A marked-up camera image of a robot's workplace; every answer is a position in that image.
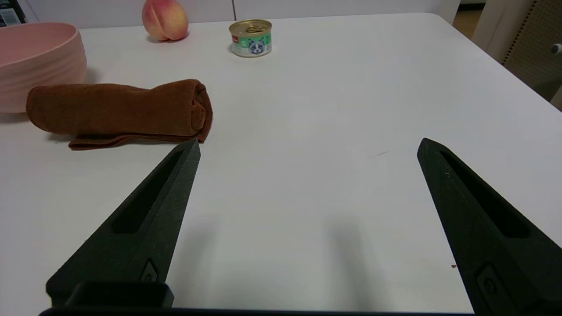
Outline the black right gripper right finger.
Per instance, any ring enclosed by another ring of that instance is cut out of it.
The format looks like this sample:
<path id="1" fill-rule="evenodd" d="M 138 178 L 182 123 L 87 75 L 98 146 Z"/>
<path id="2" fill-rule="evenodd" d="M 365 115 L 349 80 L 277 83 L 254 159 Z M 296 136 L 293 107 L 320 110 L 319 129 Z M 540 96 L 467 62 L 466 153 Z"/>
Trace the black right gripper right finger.
<path id="1" fill-rule="evenodd" d="M 559 316 L 560 246 L 443 144 L 417 158 L 474 314 Z"/>

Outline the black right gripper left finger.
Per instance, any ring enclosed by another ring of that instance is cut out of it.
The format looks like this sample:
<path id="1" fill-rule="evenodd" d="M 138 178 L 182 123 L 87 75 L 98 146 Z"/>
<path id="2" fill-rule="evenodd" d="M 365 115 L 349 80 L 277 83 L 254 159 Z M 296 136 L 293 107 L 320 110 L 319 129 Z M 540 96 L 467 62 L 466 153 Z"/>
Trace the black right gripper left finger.
<path id="1" fill-rule="evenodd" d="M 46 283 L 52 306 L 171 306 L 166 278 L 195 180 L 197 140 L 173 148 Z"/>

